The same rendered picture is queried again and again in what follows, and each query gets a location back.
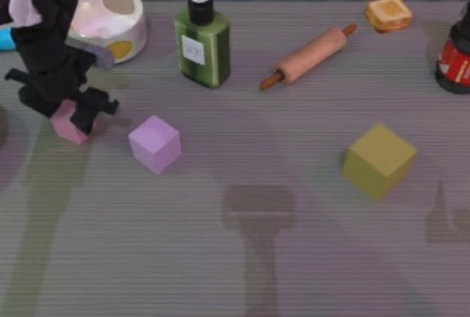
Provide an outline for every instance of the rolling pin handle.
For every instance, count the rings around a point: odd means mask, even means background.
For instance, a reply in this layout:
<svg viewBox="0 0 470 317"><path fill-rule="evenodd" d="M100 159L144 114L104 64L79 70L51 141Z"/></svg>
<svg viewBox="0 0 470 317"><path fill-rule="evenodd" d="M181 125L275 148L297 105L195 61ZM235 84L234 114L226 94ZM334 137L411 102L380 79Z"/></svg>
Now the rolling pin handle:
<svg viewBox="0 0 470 317"><path fill-rule="evenodd" d="M343 33L345 36L349 36L353 34L356 29L358 29L358 25L356 25L355 23L352 23L343 29Z"/></svg>
<svg viewBox="0 0 470 317"><path fill-rule="evenodd" d="M260 91L265 91L268 88L274 86L277 84L279 81L284 80L284 74L282 72L275 71L271 76L266 77L262 83L259 85L259 90Z"/></svg>

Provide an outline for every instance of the green bottle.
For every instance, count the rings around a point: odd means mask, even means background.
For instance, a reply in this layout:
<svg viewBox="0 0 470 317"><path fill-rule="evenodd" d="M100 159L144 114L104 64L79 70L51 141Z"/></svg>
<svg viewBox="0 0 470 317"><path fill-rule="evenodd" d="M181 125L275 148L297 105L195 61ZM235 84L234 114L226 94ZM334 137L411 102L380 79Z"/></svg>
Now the green bottle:
<svg viewBox="0 0 470 317"><path fill-rule="evenodd" d="M213 0L189 0L175 19L181 73L216 88L229 77L230 24L214 11Z"/></svg>

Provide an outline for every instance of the white label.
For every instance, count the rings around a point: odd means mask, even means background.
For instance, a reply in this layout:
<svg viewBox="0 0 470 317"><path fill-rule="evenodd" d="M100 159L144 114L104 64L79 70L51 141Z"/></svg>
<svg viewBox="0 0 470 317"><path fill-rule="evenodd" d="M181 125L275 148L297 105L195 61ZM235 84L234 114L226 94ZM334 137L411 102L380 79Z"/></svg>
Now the white label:
<svg viewBox="0 0 470 317"><path fill-rule="evenodd" d="M204 45L201 42L192 40L186 36L182 36L181 39L183 43L183 57L198 63L199 65L205 65Z"/></svg>

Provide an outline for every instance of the bottle label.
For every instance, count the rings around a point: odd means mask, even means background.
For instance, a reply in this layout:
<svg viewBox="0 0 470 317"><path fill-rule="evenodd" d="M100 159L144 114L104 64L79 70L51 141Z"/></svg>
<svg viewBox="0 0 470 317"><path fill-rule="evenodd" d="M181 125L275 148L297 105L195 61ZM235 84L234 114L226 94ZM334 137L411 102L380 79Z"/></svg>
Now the bottle label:
<svg viewBox="0 0 470 317"><path fill-rule="evenodd" d="M442 49L438 66L449 80L470 86L470 57L457 50L450 38Z"/></svg>
<svg viewBox="0 0 470 317"><path fill-rule="evenodd" d="M183 57L199 65L205 65L204 45L184 35L181 37L181 40L183 44Z"/></svg>

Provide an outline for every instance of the yellow cube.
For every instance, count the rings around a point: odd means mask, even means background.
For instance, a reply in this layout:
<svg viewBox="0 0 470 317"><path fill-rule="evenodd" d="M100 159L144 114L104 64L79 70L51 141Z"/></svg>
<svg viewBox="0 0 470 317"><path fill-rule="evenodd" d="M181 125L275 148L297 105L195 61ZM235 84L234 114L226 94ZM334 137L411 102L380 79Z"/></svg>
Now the yellow cube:
<svg viewBox="0 0 470 317"><path fill-rule="evenodd" d="M348 148L343 176L379 200L406 176L416 153L413 145L377 124Z"/></svg>

